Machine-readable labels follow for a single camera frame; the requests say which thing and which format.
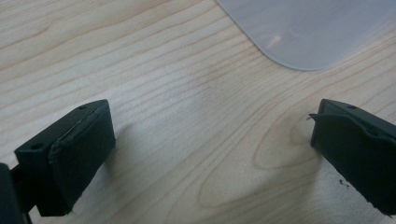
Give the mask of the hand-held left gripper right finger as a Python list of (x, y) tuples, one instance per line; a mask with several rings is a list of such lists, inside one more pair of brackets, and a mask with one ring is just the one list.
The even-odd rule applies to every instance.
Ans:
[(396, 125), (359, 107), (323, 99), (310, 145), (374, 208), (396, 215)]

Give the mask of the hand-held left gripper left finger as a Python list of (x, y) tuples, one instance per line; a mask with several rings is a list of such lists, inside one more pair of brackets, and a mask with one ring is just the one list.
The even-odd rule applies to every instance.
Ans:
[(116, 145), (109, 103), (81, 105), (15, 150), (22, 209), (43, 217), (71, 212)]

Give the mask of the clear plastic storage box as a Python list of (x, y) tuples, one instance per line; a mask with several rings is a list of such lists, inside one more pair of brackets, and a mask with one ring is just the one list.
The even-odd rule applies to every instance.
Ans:
[(344, 60), (396, 16), (396, 0), (216, 1), (269, 59), (305, 71)]

